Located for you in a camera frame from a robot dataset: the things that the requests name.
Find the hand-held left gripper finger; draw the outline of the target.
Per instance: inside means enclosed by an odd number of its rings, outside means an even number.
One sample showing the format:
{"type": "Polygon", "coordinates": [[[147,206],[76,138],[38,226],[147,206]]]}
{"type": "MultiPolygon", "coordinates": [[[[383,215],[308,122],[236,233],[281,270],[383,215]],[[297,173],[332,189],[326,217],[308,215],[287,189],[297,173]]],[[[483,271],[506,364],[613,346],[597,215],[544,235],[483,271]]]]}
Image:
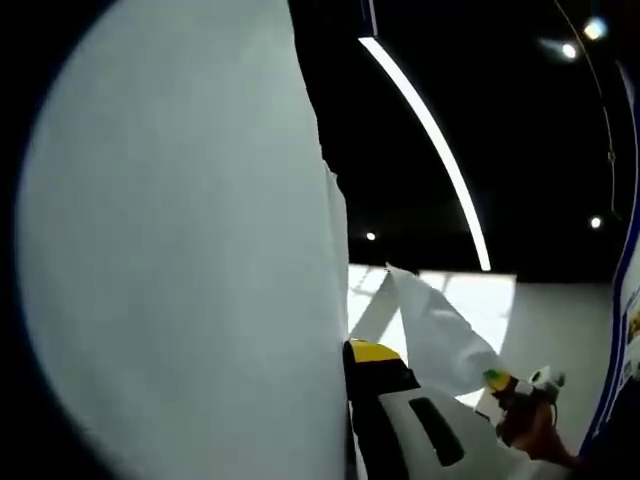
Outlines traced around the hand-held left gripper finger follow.
{"type": "Polygon", "coordinates": [[[343,346],[351,422],[370,479],[539,479],[543,466],[499,443],[490,423],[420,386],[393,350],[343,346]]]}

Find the person's right hand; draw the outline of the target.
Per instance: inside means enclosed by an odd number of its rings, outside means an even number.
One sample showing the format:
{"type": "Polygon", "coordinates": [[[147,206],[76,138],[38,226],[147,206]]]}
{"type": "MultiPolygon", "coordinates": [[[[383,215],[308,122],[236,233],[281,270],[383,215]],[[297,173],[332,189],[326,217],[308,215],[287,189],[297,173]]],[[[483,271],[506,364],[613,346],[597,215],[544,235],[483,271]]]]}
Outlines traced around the person's right hand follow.
{"type": "Polygon", "coordinates": [[[496,429],[496,435],[509,447],[514,441],[533,430],[538,407],[546,405],[551,409],[551,424],[556,426],[557,407],[551,396],[539,389],[531,393],[498,392],[493,394],[502,411],[496,429]]]}

